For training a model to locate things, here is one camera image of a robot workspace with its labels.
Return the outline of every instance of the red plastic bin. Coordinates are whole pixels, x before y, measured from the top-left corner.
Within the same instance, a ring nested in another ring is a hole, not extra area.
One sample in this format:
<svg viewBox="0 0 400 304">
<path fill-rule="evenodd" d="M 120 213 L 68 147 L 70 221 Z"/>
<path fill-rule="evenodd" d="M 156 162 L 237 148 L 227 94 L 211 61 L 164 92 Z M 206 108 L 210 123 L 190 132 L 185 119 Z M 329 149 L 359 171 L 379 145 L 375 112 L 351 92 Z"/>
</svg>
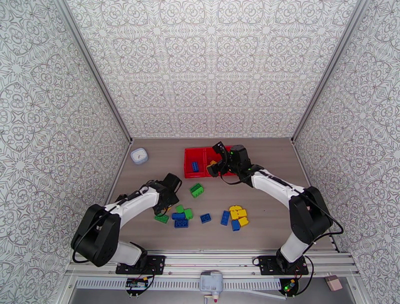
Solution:
<svg viewBox="0 0 400 304">
<path fill-rule="evenodd" d="M 231 145 L 226 146 L 226 149 L 230 151 L 231 147 Z M 221 159 L 221 156 L 215 153 L 212 147 L 186 148 L 184 150 L 183 163 L 184 178 L 194 179 L 211 177 L 207 172 L 207 166 L 211 161 L 219 162 Z M 198 172 L 193 172 L 192 162 L 197 162 Z M 229 176 L 234 174 L 227 172 L 224 175 Z"/>
</svg>

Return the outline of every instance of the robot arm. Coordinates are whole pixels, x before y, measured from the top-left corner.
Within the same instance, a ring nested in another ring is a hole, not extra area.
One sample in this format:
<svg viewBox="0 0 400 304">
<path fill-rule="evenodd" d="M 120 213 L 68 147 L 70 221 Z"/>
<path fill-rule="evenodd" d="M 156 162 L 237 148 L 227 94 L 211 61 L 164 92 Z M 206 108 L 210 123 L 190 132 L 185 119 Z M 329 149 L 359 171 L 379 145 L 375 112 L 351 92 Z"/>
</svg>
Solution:
<svg viewBox="0 0 400 304">
<path fill-rule="evenodd" d="M 71 247 L 88 261 L 101 267 L 107 262 L 135 265 L 145 263 L 147 252 L 139 245 L 118 241 L 120 229 L 148 208 L 159 215 L 179 202 L 176 195 L 182 181 L 168 173 L 164 180 L 149 180 L 139 190 L 123 195 L 106 206 L 90 206 L 72 238 Z"/>
<path fill-rule="evenodd" d="M 213 149 L 222 160 L 207 167 L 211 176 L 220 175 L 223 179 L 223 174 L 232 172 L 240 182 L 271 195 L 289 209 L 292 232 L 276 252 L 276 262 L 283 273 L 292 272 L 309 245 L 333 223 L 321 193 L 315 187 L 303 188 L 288 183 L 263 167 L 251 164 L 242 145 L 234 145 L 227 151 L 219 142 Z"/>
</svg>

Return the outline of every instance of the mounting plate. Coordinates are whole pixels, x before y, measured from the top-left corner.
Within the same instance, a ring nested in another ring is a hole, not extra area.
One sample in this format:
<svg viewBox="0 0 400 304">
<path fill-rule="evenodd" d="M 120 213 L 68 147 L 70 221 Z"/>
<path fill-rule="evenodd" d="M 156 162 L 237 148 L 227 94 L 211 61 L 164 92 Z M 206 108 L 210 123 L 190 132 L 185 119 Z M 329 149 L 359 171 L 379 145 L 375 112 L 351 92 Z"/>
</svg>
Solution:
<svg viewBox="0 0 400 304">
<path fill-rule="evenodd" d="M 297 263 L 297 267 L 293 269 L 293 273 L 283 273 L 278 266 L 276 255 L 260 255 L 257 257 L 258 266 L 262 276 L 287 276 L 294 275 L 308 275 L 309 270 L 307 268 L 306 259 L 304 256 Z"/>
<path fill-rule="evenodd" d="M 165 255 L 148 255 L 145 270 L 126 264 L 118 264 L 115 273 L 117 275 L 162 275 L 164 272 Z"/>
</svg>

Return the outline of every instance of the patterned wall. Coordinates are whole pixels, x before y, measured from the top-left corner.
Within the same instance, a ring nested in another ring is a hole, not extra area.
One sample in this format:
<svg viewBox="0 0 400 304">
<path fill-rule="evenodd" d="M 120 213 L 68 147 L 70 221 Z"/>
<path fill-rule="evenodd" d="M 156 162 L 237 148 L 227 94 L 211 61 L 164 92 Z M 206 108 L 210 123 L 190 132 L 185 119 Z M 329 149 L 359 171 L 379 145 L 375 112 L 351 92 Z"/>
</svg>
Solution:
<svg viewBox="0 0 400 304">
<path fill-rule="evenodd" d="M 373 1 L 296 141 L 374 303 L 400 303 L 400 5 Z"/>
<path fill-rule="evenodd" d="M 356 0 L 67 0 L 134 138 L 288 137 Z"/>
<path fill-rule="evenodd" d="M 128 142 L 51 1 L 1 1 L 0 24 L 0 303 L 50 303 Z"/>
</svg>

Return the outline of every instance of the floor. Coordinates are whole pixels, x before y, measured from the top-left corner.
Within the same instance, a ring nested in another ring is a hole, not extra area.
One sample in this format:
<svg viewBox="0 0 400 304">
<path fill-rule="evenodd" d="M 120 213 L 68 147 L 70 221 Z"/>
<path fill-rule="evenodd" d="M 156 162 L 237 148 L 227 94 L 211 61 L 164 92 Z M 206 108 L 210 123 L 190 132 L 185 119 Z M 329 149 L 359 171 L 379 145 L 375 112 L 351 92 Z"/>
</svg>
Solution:
<svg viewBox="0 0 400 304">
<path fill-rule="evenodd" d="M 148 180 L 162 180 L 171 172 L 183 183 L 177 193 L 179 204 L 191 208 L 194 218 L 188 228 L 174 228 L 154 220 L 152 209 L 142 212 L 120 231 L 119 239 L 132 241 L 148 250 L 270 250 L 280 248 L 291 233 L 289 212 L 277 200 L 246 184 L 227 185 L 220 178 L 184 178 L 184 150 L 193 147 L 211 147 L 219 139 L 137 139 L 132 149 L 145 148 L 148 161 L 141 165 L 127 158 L 113 193 L 130 194 Z M 287 138 L 222 139 L 226 145 L 242 144 L 253 164 L 259 164 L 272 174 L 299 186 L 307 186 L 306 179 Z M 229 176 L 227 181 L 237 180 Z M 189 188 L 201 183 L 204 193 L 193 198 Z M 233 232 L 231 224 L 220 224 L 222 213 L 232 205 L 247 210 L 250 223 Z M 201 223 L 200 216 L 209 213 L 211 222 Z M 330 239 L 317 242 L 315 249 L 332 249 Z"/>
</svg>

